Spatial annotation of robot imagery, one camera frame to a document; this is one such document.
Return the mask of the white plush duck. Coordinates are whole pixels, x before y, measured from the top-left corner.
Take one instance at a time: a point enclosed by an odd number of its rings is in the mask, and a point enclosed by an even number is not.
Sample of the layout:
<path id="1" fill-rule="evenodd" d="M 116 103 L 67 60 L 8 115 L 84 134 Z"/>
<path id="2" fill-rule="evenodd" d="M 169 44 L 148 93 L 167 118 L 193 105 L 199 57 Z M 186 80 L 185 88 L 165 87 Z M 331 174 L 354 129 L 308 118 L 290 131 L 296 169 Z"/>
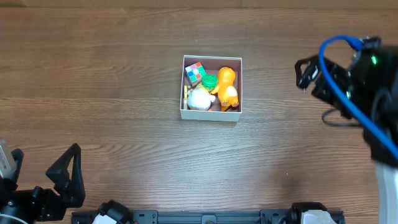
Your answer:
<path id="1" fill-rule="evenodd" d="M 187 97 L 187 106 L 191 110 L 207 111 L 210 109 L 211 104 L 215 102 L 215 95 L 210 92 L 199 83 Z"/>

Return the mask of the wooden cat rattle drum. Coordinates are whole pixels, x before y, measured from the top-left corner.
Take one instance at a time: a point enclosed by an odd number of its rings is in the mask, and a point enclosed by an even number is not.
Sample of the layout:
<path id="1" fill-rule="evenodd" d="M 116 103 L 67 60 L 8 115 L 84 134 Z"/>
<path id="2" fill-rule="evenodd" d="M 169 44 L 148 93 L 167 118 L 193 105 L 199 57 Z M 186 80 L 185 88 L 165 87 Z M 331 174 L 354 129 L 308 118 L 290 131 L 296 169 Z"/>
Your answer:
<path id="1" fill-rule="evenodd" d="M 183 110 L 187 110 L 188 106 L 187 106 L 187 100 L 188 100 L 188 86 L 184 85 L 183 86 Z"/>

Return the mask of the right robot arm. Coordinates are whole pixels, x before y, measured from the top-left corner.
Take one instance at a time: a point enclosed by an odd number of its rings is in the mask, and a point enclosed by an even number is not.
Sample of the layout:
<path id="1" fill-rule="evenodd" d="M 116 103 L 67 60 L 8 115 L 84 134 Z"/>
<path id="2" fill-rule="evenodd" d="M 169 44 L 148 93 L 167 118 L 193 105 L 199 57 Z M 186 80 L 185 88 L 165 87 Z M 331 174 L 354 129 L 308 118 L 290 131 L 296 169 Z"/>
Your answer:
<path id="1" fill-rule="evenodd" d="M 326 48 L 339 40 L 355 51 L 348 68 L 325 57 Z M 397 223 L 397 46 L 383 45 L 378 36 L 336 35 L 318 54 L 296 61 L 294 69 L 298 88 L 314 83 L 314 97 L 357 120 L 376 163 L 378 222 Z"/>

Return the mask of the pastel rubiks cube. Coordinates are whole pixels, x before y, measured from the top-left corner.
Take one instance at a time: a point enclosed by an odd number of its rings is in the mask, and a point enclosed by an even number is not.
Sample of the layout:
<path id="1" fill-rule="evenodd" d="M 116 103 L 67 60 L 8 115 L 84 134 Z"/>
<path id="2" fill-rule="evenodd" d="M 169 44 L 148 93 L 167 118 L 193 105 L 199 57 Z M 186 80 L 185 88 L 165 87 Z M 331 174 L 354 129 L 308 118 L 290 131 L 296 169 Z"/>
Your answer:
<path id="1" fill-rule="evenodd" d="M 185 74 L 191 86 L 198 85 L 207 75 L 203 65 L 200 62 L 196 62 L 185 67 Z"/>

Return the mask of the green round disc toy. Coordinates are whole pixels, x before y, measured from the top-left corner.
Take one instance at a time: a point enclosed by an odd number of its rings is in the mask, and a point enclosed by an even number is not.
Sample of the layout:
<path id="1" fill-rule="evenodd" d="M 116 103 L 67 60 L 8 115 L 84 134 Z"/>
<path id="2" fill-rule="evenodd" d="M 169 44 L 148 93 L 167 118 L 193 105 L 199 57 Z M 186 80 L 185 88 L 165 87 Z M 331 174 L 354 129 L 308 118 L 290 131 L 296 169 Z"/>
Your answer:
<path id="1" fill-rule="evenodd" d="M 207 74 L 202 78 L 201 83 L 208 91 L 212 91 L 218 84 L 218 78 L 215 75 Z"/>

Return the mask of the orange plastic cat toy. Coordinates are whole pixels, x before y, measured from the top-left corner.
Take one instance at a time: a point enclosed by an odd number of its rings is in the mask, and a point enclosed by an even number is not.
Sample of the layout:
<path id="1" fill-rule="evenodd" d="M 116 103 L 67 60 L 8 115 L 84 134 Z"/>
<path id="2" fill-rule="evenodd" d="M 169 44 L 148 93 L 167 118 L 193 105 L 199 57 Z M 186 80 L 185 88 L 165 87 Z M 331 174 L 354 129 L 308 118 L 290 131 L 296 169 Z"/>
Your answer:
<path id="1" fill-rule="evenodd" d="M 218 84 L 211 90 L 212 95 L 217 95 L 221 111 L 226 111 L 230 106 L 237 107 L 239 105 L 238 91 L 234 87 L 236 74 L 232 68 L 222 67 L 218 71 Z"/>

